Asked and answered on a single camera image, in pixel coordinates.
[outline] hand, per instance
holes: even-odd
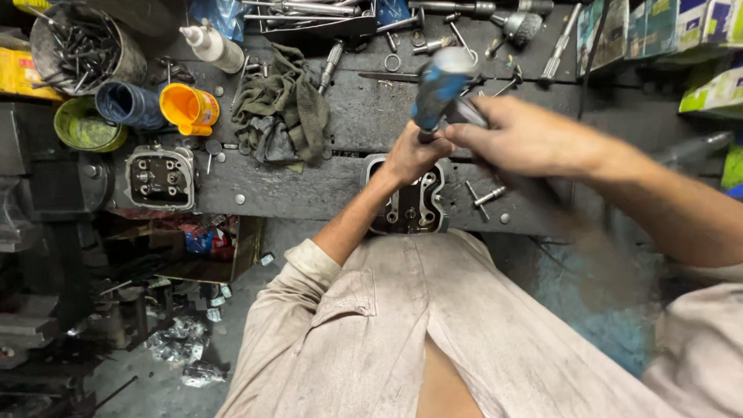
[[[636,152],[618,140],[515,97],[474,97],[492,130],[468,123],[448,126],[445,136],[503,170],[524,176],[585,179],[619,155]]]
[[[395,182],[397,188],[419,179],[436,161],[454,152],[454,144],[444,138],[442,131],[435,133],[434,137],[437,139],[430,144],[421,144],[418,141],[420,131],[415,123],[408,122],[380,168],[380,171]]]

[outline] floor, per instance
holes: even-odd
[[[312,237],[325,222],[269,219],[264,247],[276,255],[268,267],[254,266],[233,286],[233,297],[222,308],[223,320],[211,324],[212,340],[204,359],[230,370],[241,344],[242,327],[256,293],[286,263],[284,251]],[[616,288],[586,280],[572,271],[580,270],[582,259],[569,245],[540,244],[529,237],[485,234],[496,265],[576,331],[639,376],[652,352],[653,322],[661,310],[653,289],[654,280],[633,280],[631,297],[621,301],[612,295]],[[655,275],[658,258],[651,254],[638,258],[643,270]],[[150,352],[138,347],[132,353],[116,352],[88,378],[85,386],[103,399],[133,375],[133,385],[104,405],[96,417],[169,418],[213,417],[229,389],[218,383],[198,389],[181,384],[181,369],[156,362]]]

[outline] shirt pocket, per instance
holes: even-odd
[[[371,269],[344,270],[331,284],[320,299],[315,316],[304,335],[294,347],[293,354],[299,354],[307,334],[325,322],[338,316],[359,315],[377,316],[377,298],[374,288],[374,273]]]

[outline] person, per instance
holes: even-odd
[[[634,147],[512,97],[473,99],[493,130],[403,130],[250,307],[228,417],[743,416],[743,205]],[[641,380],[522,291],[462,231],[362,242],[401,186],[455,146],[525,176],[585,182],[694,274]]]

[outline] cloth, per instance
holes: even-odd
[[[230,116],[240,141],[257,149],[259,135],[250,122],[255,116],[275,116],[287,127],[288,136],[302,161],[322,163],[322,131],[328,124],[330,106],[312,85],[302,52],[271,44],[273,64],[267,78],[254,77],[244,84]]]
[[[426,335],[485,417],[743,414],[743,284],[677,299],[644,385],[460,231],[390,236],[343,269],[312,241],[250,307],[218,418],[414,417]]]

